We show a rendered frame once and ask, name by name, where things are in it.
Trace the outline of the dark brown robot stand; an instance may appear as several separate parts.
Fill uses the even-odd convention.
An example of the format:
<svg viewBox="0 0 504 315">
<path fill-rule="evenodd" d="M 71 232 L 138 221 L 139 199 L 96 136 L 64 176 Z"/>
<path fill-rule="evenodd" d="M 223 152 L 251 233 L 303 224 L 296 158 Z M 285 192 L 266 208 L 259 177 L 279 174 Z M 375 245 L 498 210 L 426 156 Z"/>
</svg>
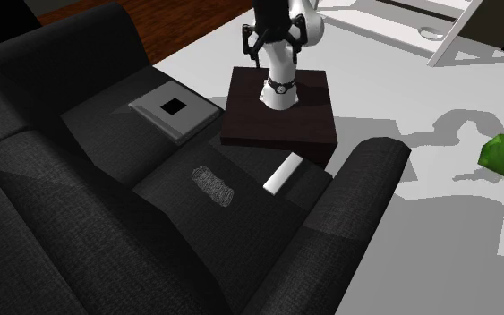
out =
<svg viewBox="0 0 504 315">
<path fill-rule="evenodd" d="M 224 145 L 291 150 L 324 168 L 337 147 L 327 75 L 320 70 L 298 70 L 298 102 L 277 111 L 260 101 L 267 68 L 234 67 L 221 143 Z"/>
</svg>

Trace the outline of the dark grey fabric sofa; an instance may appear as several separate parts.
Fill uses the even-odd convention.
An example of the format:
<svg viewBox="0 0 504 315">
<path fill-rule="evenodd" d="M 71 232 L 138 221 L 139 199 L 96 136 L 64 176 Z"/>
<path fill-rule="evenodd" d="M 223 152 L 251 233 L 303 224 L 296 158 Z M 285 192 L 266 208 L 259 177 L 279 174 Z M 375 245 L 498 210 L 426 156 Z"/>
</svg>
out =
<svg viewBox="0 0 504 315">
<path fill-rule="evenodd" d="M 222 144 L 226 105 L 181 145 L 129 108 L 168 81 L 115 2 L 0 43 L 0 315 L 335 315 L 410 148 L 303 158 L 271 195 L 293 151 Z"/>
</svg>

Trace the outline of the white remote control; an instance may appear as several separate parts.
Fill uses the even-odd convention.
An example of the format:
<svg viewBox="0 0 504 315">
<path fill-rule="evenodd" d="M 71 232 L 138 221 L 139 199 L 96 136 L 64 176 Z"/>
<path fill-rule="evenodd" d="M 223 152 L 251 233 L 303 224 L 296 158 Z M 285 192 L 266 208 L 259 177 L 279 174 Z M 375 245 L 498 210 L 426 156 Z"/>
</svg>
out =
<svg viewBox="0 0 504 315">
<path fill-rule="evenodd" d="M 291 152 L 262 185 L 263 189 L 271 195 L 276 195 L 302 162 L 302 157 Z"/>
</svg>

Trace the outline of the white table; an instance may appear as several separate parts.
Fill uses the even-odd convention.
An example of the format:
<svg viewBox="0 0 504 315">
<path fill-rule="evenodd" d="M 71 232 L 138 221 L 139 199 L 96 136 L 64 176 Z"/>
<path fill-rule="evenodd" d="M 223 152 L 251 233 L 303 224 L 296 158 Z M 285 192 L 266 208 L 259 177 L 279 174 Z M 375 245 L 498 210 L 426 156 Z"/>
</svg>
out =
<svg viewBox="0 0 504 315">
<path fill-rule="evenodd" d="M 316 0 L 332 25 L 429 58 L 434 67 L 483 0 Z"/>
</svg>

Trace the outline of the grey book with black square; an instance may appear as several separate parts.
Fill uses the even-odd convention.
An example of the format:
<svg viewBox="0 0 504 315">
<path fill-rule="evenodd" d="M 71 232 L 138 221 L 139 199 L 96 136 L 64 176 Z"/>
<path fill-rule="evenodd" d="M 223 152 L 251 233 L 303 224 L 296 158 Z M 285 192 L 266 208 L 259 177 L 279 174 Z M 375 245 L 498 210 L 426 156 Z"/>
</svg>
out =
<svg viewBox="0 0 504 315">
<path fill-rule="evenodd" d="M 176 145 L 217 119 L 221 108 L 177 81 L 168 81 L 128 104 Z"/>
</svg>

